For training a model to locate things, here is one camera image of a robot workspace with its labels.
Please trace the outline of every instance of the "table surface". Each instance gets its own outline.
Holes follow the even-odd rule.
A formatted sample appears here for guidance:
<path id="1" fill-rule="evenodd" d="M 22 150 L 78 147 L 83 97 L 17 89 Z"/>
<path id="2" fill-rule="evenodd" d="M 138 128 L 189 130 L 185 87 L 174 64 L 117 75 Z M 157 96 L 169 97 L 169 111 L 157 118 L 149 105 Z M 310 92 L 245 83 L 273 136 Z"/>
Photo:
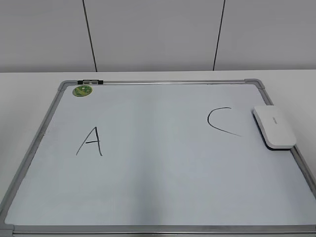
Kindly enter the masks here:
<path id="1" fill-rule="evenodd" d="M 19 167 L 60 82 L 101 80 L 228 80 L 260 79 L 273 103 L 285 113 L 297 144 L 316 176 L 316 70 L 126 72 L 126 73 L 2 73 L 0 83 L 0 200 Z"/>

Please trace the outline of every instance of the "whiteboard eraser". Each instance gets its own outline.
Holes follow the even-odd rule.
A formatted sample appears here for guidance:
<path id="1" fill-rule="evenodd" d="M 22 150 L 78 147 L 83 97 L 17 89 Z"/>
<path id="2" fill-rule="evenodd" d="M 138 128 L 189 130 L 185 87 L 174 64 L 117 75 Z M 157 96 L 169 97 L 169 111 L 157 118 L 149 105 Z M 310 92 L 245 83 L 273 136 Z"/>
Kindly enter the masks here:
<path id="1" fill-rule="evenodd" d="M 255 106 L 253 114 L 268 148 L 289 150 L 296 144 L 294 132 L 278 107 Z"/>

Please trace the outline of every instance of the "round magnet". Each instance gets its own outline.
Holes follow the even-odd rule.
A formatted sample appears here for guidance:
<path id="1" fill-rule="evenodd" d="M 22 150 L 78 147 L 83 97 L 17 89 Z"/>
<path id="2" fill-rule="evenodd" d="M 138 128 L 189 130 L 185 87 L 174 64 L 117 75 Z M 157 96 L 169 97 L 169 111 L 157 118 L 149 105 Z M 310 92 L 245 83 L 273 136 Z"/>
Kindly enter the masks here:
<path id="1" fill-rule="evenodd" d="M 73 90 L 73 95 L 77 96 L 77 97 L 83 97 L 83 96 L 87 96 L 87 95 L 91 94 L 91 92 L 92 92 L 91 86 L 81 85 L 81 86 L 77 86 Z"/>

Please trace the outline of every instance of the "panel seam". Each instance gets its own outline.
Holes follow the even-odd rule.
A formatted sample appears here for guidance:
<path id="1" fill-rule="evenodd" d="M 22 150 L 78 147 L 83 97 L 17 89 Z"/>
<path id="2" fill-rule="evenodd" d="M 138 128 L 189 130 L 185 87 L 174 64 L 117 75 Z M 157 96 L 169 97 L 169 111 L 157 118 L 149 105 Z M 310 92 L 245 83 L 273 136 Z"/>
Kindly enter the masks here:
<path id="1" fill-rule="evenodd" d="M 85 23 L 86 23 L 87 29 L 88 29 L 88 35 L 89 35 L 90 47 L 91 47 L 91 51 L 92 51 L 92 58 L 93 58 L 93 63 L 94 63 L 94 69 L 95 69 L 95 72 L 98 72 L 97 63 L 95 61 L 95 56 L 94 56 L 94 50 L 93 50 L 93 44 L 92 44 L 92 39 L 91 39 L 90 27 L 89 27 L 89 22 L 88 22 L 88 17 L 87 17 L 87 11 L 85 9 L 84 0 L 82 0 L 82 7 L 83 7 L 83 11 L 84 11 L 84 16 L 85 16 Z"/>
<path id="2" fill-rule="evenodd" d="M 219 24 L 218 37 L 217 37 L 217 43 L 216 43 L 216 50 L 215 50 L 215 56 L 214 56 L 213 71 L 214 71 L 214 69 L 215 69 L 215 63 L 216 63 L 216 57 L 217 57 L 217 50 L 218 50 L 219 38 L 220 38 L 220 35 L 221 35 L 221 30 L 222 30 L 222 23 L 223 23 L 223 16 L 224 16 L 225 3 L 226 3 L 226 0 L 224 0 L 224 2 L 223 2 L 223 10 L 222 10 L 221 21 L 220 21 L 220 24 Z"/>

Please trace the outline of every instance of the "white wall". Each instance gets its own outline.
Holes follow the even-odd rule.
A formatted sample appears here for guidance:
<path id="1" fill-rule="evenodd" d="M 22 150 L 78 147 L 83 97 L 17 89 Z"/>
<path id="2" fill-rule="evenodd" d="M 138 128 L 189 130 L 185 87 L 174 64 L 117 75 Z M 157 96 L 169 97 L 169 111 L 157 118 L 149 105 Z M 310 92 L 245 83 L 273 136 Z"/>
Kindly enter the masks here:
<path id="1" fill-rule="evenodd" d="M 212 70 L 223 0 L 85 0 L 99 72 Z"/>
<path id="2" fill-rule="evenodd" d="M 224 0 L 84 0 L 98 71 L 212 70 Z M 316 69 L 316 0 L 226 0 L 215 70 Z M 0 72 L 91 72 L 82 0 L 0 0 Z"/>
<path id="3" fill-rule="evenodd" d="M 0 72 L 93 72 L 81 0 L 1 0 Z"/>
<path id="4" fill-rule="evenodd" d="M 226 0 L 215 70 L 315 69 L 316 0 Z"/>

